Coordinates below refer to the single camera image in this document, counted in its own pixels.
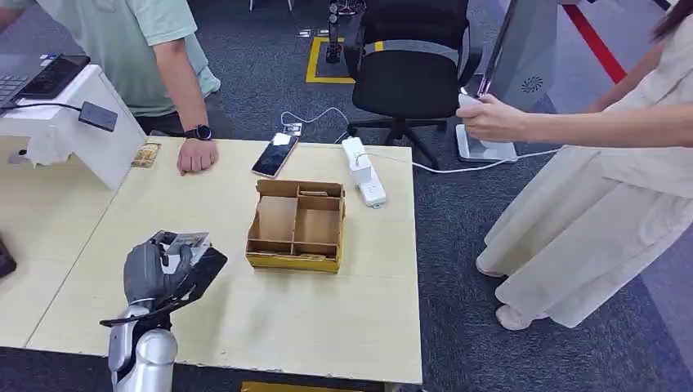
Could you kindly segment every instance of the white cable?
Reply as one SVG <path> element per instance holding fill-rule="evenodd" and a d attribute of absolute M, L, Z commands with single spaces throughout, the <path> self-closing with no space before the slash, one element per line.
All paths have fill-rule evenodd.
<path fill-rule="evenodd" d="M 549 151 L 541 151 L 538 153 L 532 153 L 532 154 L 525 154 L 525 155 L 518 155 L 516 159 L 523 159 L 523 158 L 531 158 L 531 157 L 538 157 L 540 155 L 548 155 L 548 154 L 554 154 L 557 153 L 558 151 L 561 151 L 565 147 L 561 147 L 560 149 L 552 149 Z M 391 161 L 397 161 L 397 162 L 402 162 L 402 163 L 409 163 L 403 159 L 398 159 L 398 158 L 393 158 L 393 157 L 388 157 L 386 155 L 380 155 L 380 154 L 369 154 L 369 153 L 364 153 L 364 154 L 359 154 L 356 156 L 356 165 L 359 164 L 359 157 L 362 157 L 364 155 L 368 155 L 370 157 L 380 157 L 380 158 L 385 158 L 385 159 L 390 159 Z M 414 165 L 415 167 L 421 167 L 423 170 L 427 170 L 431 173 L 436 173 L 436 174 L 454 174 L 454 173 L 464 173 L 464 172 L 478 172 L 479 170 L 485 170 L 485 169 L 490 169 L 492 167 L 496 167 L 502 163 L 505 162 L 510 162 L 514 161 L 515 159 L 504 159 L 502 161 L 494 162 L 491 163 L 490 165 L 486 166 L 481 166 L 481 167 L 467 167 L 464 169 L 456 169 L 456 170 L 436 170 L 436 169 L 431 169 L 428 166 L 423 166 L 420 163 L 414 163 L 412 162 L 411 164 Z"/>
<path fill-rule="evenodd" d="M 335 108 L 334 106 L 331 107 L 331 108 L 329 108 L 329 109 L 327 109 L 327 110 L 325 110 L 325 111 L 324 111 L 323 113 L 321 113 L 318 117 L 313 118 L 312 120 L 304 120 L 303 118 L 298 117 L 296 114 L 293 114 L 293 113 L 291 113 L 291 112 L 289 112 L 289 111 L 284 111 L 284 112 L 282 112 L 281 116 L 279 116 L 279 122 L 282 123 L 282 126 L 286 127 L 288 124 L 284 122 L 284 116 L 285 116 L 285 115 L 289 115 L 289 116 L 295 118 L 296 120 L 298 120 L 298 121 L 300 121 L 300 122 L 302 122 L 302 123 L 308 123 L 308 124 L 310 124 L 310 123 L 312 123 L 312 122 L 314 122 L 314 121 L 317 121 L 319 118 L 323 117 L 324 115 L 326 115 L 327 112 L 330 111 L 330 110 L 337 110 L 337 112 L 340 113 L 340 114 L 342 115 L 342 117 L 344 117 L 344 121 L 346 121 L 346 124 L 349 125 L 349 118 L 347 118 L 347 116 L 345 116 L 344 113 L 342 113 L 342 111 L 341 111 L 340 109 L 337 109 L 337 108 Z M 339 143 L 339 141 L 340 141 L 344 136 L 346 136 L 346 135 L 347 135 L 347 131 L 344 131 L 344 132 L 334 141 L 334 144 Z"/>

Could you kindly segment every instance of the chair armrest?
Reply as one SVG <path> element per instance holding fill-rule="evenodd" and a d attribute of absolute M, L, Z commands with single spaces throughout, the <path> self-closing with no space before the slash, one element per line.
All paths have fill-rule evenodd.
<path fill-rule="evenodd" d="M 353 79 L 359 74 L 361 58 L 364 55 L 364 27 L 361 26 L 361 17 L 359 14 L 351 18 L 349 25 L 346 27 L 346 36 L 344 38 L 344 61 L 349 69 L 349 76 Z"/>
<path fill-rule="evenodd" d="M 467 63 L 464 65 L 464 69 L 462 69 L 461 73 L 459 72 L 459 70 L 462 68 L 462 55 L 464 45 L 460 47 L 458 50 L 458 74 L 460 87 L 465 87 L 469 83 L 469 81 L 472 80 L 472 77 L 474 76 L 476 69 L 478 69 L 479 65 L 481 64 L 481 57 L 484 55 L 484 47 L 481 45 L 480 42 L 474 39 L 471 24 L 469 24 L 469 27 L 467 28 L 467 36 L 469 37 L 469 55 L 467 56 Z"/>

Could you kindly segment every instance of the charging cable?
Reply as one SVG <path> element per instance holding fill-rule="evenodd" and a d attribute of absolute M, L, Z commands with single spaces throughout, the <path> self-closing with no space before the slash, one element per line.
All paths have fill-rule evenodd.
<path fill-rule="evenodd" d="M 336 110 L 338 113 L 340 113 L 340 114 L 342 115 L 342 117 L 344 117 L 344 121 L 346 121 L 346 124 L 349 125 L 349 118 L 347 118 L 347 116 L 344 115 L 344 113 L 343 113 L 340 109 L 337 109 L 337 108 L 335 108 L 335 107 L 331 107 L 331 108 L 325 110 L 325 111 L 324 111 L 323 113 L 321 113 L 318 117 L 313 118 L 313 119 L 311 119 L 311 120 L 304 120 L 303 118 L 298 117 L 296 114 L 293 114 L 293 113 L 291 113 L 291 112 L 289 112 L 289 111 L 284 111 L 284 112 L 282 112 L 281 116 L 279 117 L 279 120 L 281 121 L 281 124 L 282 124 L 283 126 L 285 126 L 285 127 L 288 125 L 287 123 L 284 122 L 284 116 L 285 116 L 285 115 L 289 115 L 289 116 L 291 116 L 291 117 L 295 118 L 296 120 L 301 121 L 301 122 L 303 122 L 303 123 L 312 123 L 312 122 L 314 122 L 314 121 L 317 121 L 319 118 L 323 117 L 324 115 L 326 115 L 330 110 Z M 347 131 L 344 131 L 344 132 L 334 141 L 334 144 L 339 143 L 339 142 L 344 138 L 344 136 L 346 136 L 346 135 L 347 135 Z M 423 165 L 420 164 L 420 163 L 414 163 L 414 162 L 412 162 L 411 164 L 414 165 L 415 167 L 419 167 L 419 168 L 422 168 L 423 170 L 426 170 L 426 171 L 431 172 L 431 173 L 436 173 L 436 174 L 454 174 L 454 173 L 464 173 L 464 172 L 478 172 L 479 170 L 490 169 L 490 168 L 492 168 L 492 167 L 496 167 L 496 166 L 498 166 L 498 165 L 500 165 L 500 164 L 503 164 L 503 163 L 514 162 L 514 161 L 516 161 L 517 159 L 532 158 L 532 157 L 538 157 L 538 156 L 541 156 L 541 155 L 554 154 L 554 153 L 557 153 L 558 151 L 561 151 L 561 150 L 564 149 L 564 148 L 565 148 L 565 147 L 561 147 L 560 149 L 551 149 L 551 150 L 549 150 L 549 151 L 541 151 L 541 152 L 538 152 L 538 153 L 525 154 L 525 155 L 518 155 L 516 158 L 513 158 L 513 159 L 504 159 L 504 160 L 502 160 L 502 161 L 497 161 L 497 162 L 494 162 L 494 163 L 491 163 L 491 164 L 488 164 L 488 165 L 485 165 L 485 166 L 480 166 L 480 167 L 467 167 L 467 168 L 464 168 L 464 169 L 455 169 L 455 170 L 436 170 L 436 169 L 432 169 L 432 168 L 430 168 L 430 167 L 428 167 L 428 166 L 423 166 Z M 402 163 L 409 163 L 409 162 L 404 161 L 404 160 L 402 160 L 402 159 L 397 159 L 397 158 L 393 158 L 393 157 L 388 157 L 388 156 L 386 156 L 386 155 L 368 154 L 368 153 L 365 153 L 365 154 L 359 154 L 359 155 L 356 156 L 356 166 L 359 165 L 359 158 L 362 157 L 362 156 L 364 156 L 364 155 L 369 155 L 369 156 L 374 156 L 374 157 L 380 157 L 380 158 L 390 159 L 391 161 L 397 161 L 397 162 L 402 162 Z"/>
<path fill-rule="evenodd" d="M 323 117 L 324 115 L 326 115 L 330 110 L 336 110 L 337 113 L 339 113 L 339 114 L 342 115 L 342 117 L 344 118 L 344 121 L 346 121 L 346 124 L 349 125 L 349 118 L 347 118 L 347 116 L 344 115 L 344 113 L 343 113 L 340 109 L 337 109 L 337 108 L 335 108 L 335 107 L 331 107 L 331 108 L 325 110 L 325 111 L 324 111 L 323 113 L 321 113 L 318 117 L 313 118 L 312 120 L 304 120 L 303 118 L 298 117 L 296 114 L 293 114 L 293 113 L 291 113 L 291 112 L 289 112 L 289 111 L 284 111 L 284 112 L 282 112 L 281 116 L 279 116 L 279 121 L 282 123 L 283 126 L 286 127 L 288 124 L 287 124 L 286 122 L 284 122 L 284 116 L 288 115 L 288 116 L 291 116 L 291 117 L 295 118 L 296 120 L 298 120 L 298 121 L 300 121 L 300 122 L 302 122 L 302 123 L 308 123 L 308 124 L 310 124 L 310 123 L 312 123 L 312 122 L 317 121 L 319 118 Z M 342 134 L 334 141 L 334 144 L 339 143 L 339 141 L 342 140 L 342 138 L 343 138 L 344 136 L 346 136 L 346 135 L 347 135 L 347 131 L 344 131 L 344 133 L 342 133 Z"/>
<path fill-rule="evenodd" d="M 9 106 L 3 106 L 2 109 L 5 110 L 15 110 L 15 109 L 24 109 L 24 108 L 33 108 L 36 106 L 60 106 L 61 108 L 67 108 L 67 109 L 72 109 L 72 110 L 77 110 L 78 112 L 81 112 L 82 109 L 78 108 L 77 106 L 72 106 L 72 105 L 67 105 L 67 104 L 61 104 L 58 102 L 50 102 L 50 103 L 41 103 L 41 104 L 27 104 L 27 105 L 9 105 Z"/>
<path fill-rule="evenodd" d="M 61 104 L 60 102 L 42 102 L 40 104 L 27 104 L 27 105 L 9 105 L 4 106 L 2 109 L 14 110 L 14 109 L 24 109 L 24 108 L 34 108 L 38 106 L 58 106 L 61 108 L 72 109 L 79 113 L 79 118 L 77 121 L 80 123 L 85 123 L 102 129 L 107 132 L 113 132 L 115 130 L 115 124 L 118 121 L 118 114 L 111 112 L 108 109 L 102 108 L 99 105 L 94 105 L 91 102 L 84 101 L 82 107 Z"/>
<path fill-rule="evenodd" d="M 538 157 L 538 156 L 541 156 L 541 155 L 554 154 L 554 153 L 557 153 L 558 151 L 561 151 L 561 150 L 564 149 L 564 148 L 566 148 L 566 147 L 561 147 L 560 149 L 552 149 L 552 150 L 549 150 L 549 151 L 541 151 L 541 152 L 538 152 L 538 153 L 525 154 L 525 155 L 518 155 L 517 158 L 514 158 L 514 159 L 504 159 L 504 160 L 502 160 L 502 161 L 497 161 L 497 162 L 494 162 L 494 163 L 491 163 L 491 164 L 485 165 L 485 166 L 467 167 L 467 168 L 464 168 L 464 169 L 455 169 L 455 170 L 436 170 L 436 169 L 431 169 L 431 168 L 428 167 L 428 166 L 423 166 L 422 164 L 416 163 L 416 162 L 412 162 L 411 164 L 414 165 L 415 167 L 420 167 L 420 168 L 422 168 L 423 170 L 426 170 L 426 171 L 431 172 L 431 173 L 436 173 L 436 174 L 454 174 L 454 173 L 464 173 L 464 172 L 478 172 L 479 170 L 490 169 L 490 168 L 496 167 L 496 166 L 498 166 L 498 165 L 500 165 L 500 164 L 502 164 L 502 163 L 515 161 L 516 159 L 531 158 L 531 157 Z M 364 155 L 368 155 L 368 156 L 370 156 L 370 157 L 380 157 L 380 158 L 390 159 L 391 161 L 397 161 L 397 162 L 402 162 L 402 163 L 409 163 L 409 162 L 407 162 L 407 161 L 405 161 L 405 160 L 398 159 L 398 158 L 393 158 L 393 157 L 388 157 L 388 156 L 386 156 L 386 155 L 363 153 L 363 154 L 359 154 L 359 155 L 356 156 L 356 166 L 359 165 L 359 158 L 362 157 L 362 156 L 364 156 Z"/>

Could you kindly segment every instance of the wristwatch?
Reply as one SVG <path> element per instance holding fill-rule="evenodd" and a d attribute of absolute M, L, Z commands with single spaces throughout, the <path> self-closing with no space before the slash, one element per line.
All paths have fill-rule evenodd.
<path fill-rule="evenodd" d="M 198 125 L 191 131 L 184 133 L 186 139 L 211 140 L 212 129 L 206 125 Z"/>

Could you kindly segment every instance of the man's hand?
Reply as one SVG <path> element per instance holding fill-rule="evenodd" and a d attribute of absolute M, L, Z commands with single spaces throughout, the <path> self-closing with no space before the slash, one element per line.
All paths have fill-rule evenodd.
<path fill-rule="evenodd" d="M 457 109 L 457 116 L 464 118 L 467 133 L 479 140 L 528 141 L 531 129 L 527 127 L 532 114 L 505 105 L 491 95 L 482 96 L 481 104 Z"/>
<path fill-rule="evenodd" d="M 178 170 L 182 175 L 210 168 L 219 159 L 214 140 L 188 139 L 178 153 Z"/>

